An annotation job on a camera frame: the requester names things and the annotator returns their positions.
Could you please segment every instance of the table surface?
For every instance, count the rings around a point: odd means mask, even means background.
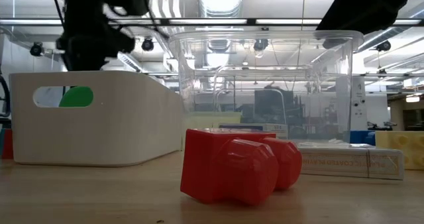
[[[424,172],[404,181],[302,175],[257,207],[180,192],[182,153],[138,166],[0,165],[0,223],[424,223]]]

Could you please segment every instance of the ceiling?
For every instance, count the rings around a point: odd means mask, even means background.
[[[320,19],[327,12],[333,0],[240,0],[236,15],[243,18],[310,18]],[[200,0],[152,0],[151,9],[155,17],[203,17]],[[406,19],[411,14],[419,9],[424,9],[424,0],[409,0],[407,5],[399,12],[398,18]],[[57,11],[54,6],[53,0],[0,0],[0,18],[58,18]],[[424,13],[419,15],[420,19],[424,19]],[[177,33],[183,31],[195,30],[193,27],[182,28],[163,28],[168,33]],[[244,27],[237,28],[244,30],[260,30],[260,27]],[[314,27],[273,27],[271,30],[313,30]],[[148,31],[141,28],[132,28],[133,33],[138,36],[139,42],[133,56],[138,60],[144,71],[147,72],[168,72],[164,67],[155,62],[162,63],[164,61],[164,51],[161,46],[155,43],[155,49],[152,52],[144,52],[140,49],[140,43]],[[375,32],[366,36],[366,40],[371,40],[383,31]],[[26,42],[30,44],[34,41],[41,41],[47,48],[54,48],[54,41],[62,33],[61,27],[14,27],[13,34],[15,40]],[[378,54],[375,50],[365,50],[360,53],[360,57],[364,59],[364,69],[360,71],[374,73],[378,66],[390,68],[398,62],[405,61],[424,52],[424,28],[413,27],[404,30],[393,36],[389,41],[392,44],[391,50],[388,52],[380,52]],[[264,58],[267,61],[261,61],[262,64],[284,63],[284,61],[298,64],[297,58],[299,54],[298,44],[287,44],[276,42],[274,47],[268,46],[265,50]],[[242,51],[247,52],[246,48],[241,48]],[[231,54],[230,61],[243,61],[246,54],[244,52],[237,52]],[[249,56],[247,62],[253,64],[254,60]],[[392,73],[406,73],[406,72],[420,72],[418,68],[424,67],[424,62],[421,60],[414,60],[406,66],[397,67],[392,69]]]

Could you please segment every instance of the clear plastic bin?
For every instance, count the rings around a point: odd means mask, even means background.
[[[350,129],[352,52],[362,42],[354,31],[174,35],[186,127],[232,117],[284,125],[291,140],[342,139]]]

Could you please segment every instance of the white box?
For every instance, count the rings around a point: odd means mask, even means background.
[[[182,100],[144,74],[124,71],[11,74],[15,161],[126,166],[179,150]],[[39,107],[39,87],[90,87],[87,107]]]
[[[302,147],[302,174],[402,180],[403,153],[379,148]]]
[[[279,125],[279,124],[227,124],[220,123],[219,128],[229,128],[229,129],[256,129],[259,131],[267,131],[270,133],[275,133],[277,135],[277,139],[287,139],[288,138],[288,127],[287,125]]]

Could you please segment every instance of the ceiling pipe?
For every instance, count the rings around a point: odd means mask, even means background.
[[[421,3],[420,5],[410,10],[409,13],[412,14],[411,16],[408,17],[409,19],[424,18],[424,3]],[[411,27],[392,27],[392,28],[386,29],[384,32],[381,32],[380,34],[377,34],[373,38],[365,41],[364,44],[358,48],[356,53],[363,52],[369,48],[373,48],[381,44],[382,42],[387,41],[388,39],[393,38],[394,36],[405,32],[406,30],[410,28]]]

